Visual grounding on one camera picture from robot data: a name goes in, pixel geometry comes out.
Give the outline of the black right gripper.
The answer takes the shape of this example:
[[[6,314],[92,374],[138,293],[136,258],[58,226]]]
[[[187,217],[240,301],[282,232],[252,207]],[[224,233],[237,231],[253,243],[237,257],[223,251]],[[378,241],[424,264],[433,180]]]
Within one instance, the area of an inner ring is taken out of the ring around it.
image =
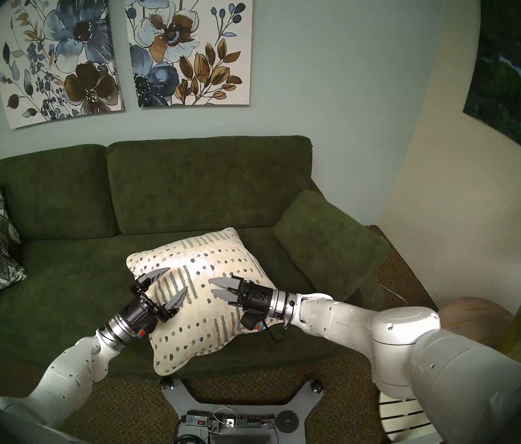
[[[267,318],[273,288],[261,286],[240,277],[215,277],[210,278],[208,282],[220,287],[211,290],[215,297],[233,307],[243,309],[240,322],[246,330],[254,330],[258,323],[264,322]]]

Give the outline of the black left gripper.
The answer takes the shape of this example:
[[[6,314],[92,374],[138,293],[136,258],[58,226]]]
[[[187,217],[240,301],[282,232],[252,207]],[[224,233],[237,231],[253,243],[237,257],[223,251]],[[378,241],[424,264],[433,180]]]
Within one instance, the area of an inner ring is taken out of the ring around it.
[[[115,338],[142,338],[153,332],[158,322],[165,323],[180,310],[188,288],[172,296],[166,303],[158,304],[147,295],[154,285],[170,268],[158,268],[136,278],[129,286],[134,298],[119,314],[115,315]]]

